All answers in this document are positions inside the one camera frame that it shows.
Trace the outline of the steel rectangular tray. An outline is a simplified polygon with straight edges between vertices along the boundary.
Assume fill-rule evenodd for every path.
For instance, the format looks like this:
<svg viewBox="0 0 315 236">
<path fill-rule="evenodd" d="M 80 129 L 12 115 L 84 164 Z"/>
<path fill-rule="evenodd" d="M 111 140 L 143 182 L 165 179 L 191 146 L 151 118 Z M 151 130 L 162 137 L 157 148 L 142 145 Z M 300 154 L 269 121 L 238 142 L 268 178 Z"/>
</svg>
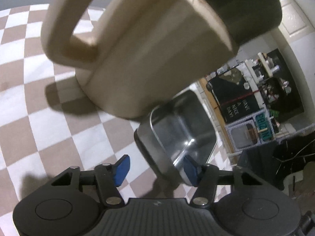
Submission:
<svg viewBox="0 0 315 236">
<path fill-rule="evenodd" d="M 184 157 L 205 164 L 217 143 L 216 131 L 197 94 L 187 90 L 150 114 L 154 136 L 172 167 L 184 176 Z"/>
<path fill-rule="evenodd" d="M 177 169 L 164 147 L 158 141 L 149 121 L 142 122 L 134 133 L 136 144 L 156 175 L 171 185 L 192 186 L 183 169 Z"/>
</svg>

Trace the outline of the dark blue folding chair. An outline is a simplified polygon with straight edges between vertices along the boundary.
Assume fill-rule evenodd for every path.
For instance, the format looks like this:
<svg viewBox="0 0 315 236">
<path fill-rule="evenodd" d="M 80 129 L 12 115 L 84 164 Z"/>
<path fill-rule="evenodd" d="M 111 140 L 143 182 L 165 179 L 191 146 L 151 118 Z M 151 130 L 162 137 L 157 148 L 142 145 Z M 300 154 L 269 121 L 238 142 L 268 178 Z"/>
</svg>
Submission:
<svg viewBox="0 0 315 236">
<path fill-rule="evenodd" d="M 237 165 L 251 170 L 258 177 L 284 189 L 284 179 L 302 171 L 306 164 L 314 161 L 314 140 L 302 137 L 254 147 L 242 152 Z"/>
</svg>

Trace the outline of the poizon storage box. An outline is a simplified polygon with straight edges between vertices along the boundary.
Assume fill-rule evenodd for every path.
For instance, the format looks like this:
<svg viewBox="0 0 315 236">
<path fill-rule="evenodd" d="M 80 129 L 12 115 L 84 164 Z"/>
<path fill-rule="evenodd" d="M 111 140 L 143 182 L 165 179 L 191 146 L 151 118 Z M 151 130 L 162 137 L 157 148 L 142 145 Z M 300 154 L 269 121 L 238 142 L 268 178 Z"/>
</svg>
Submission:
<svg viewBox="0 0 315 236">
<path fill-rule="evenodd" d="M 262 146 L 275 140 L 275 133 L 266 109 L 252 113 L 233 123 L 225 129 L 235 151 L 243 151 Z"/>
</svg>

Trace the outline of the black have-a-nice-day cloth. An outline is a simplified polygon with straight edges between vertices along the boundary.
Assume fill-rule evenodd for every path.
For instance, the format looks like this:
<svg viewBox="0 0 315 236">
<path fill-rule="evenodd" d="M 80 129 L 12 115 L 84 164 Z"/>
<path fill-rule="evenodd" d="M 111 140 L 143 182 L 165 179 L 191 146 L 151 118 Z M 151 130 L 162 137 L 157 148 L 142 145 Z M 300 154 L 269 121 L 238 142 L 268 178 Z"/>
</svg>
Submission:
<svg viewBox="0 0 315 236">
<path fill-rule="evenodd" d="M 259 111 L 254 91 L 238 68 L 210 79 L 206 85 L 212 92 L 227 124 Z"/>
</svg>

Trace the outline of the beige thermos jug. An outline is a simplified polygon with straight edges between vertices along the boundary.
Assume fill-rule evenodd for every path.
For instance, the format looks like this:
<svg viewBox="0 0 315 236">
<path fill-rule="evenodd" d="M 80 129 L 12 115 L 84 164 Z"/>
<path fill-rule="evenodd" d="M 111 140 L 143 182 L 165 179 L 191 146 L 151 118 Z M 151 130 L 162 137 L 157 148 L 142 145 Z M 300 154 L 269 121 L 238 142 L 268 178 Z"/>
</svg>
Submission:
<svg viewBox="0 0 315 236">
<path fill-rule="evenodd" d="M 87 39 L 74 29 L 92 0 L 55 0 L 41 29 L 53 62 L 75 68 L 101 110 L 133 119 L 278 27 L 279 0 L 112 0 Z"/>
</svg>

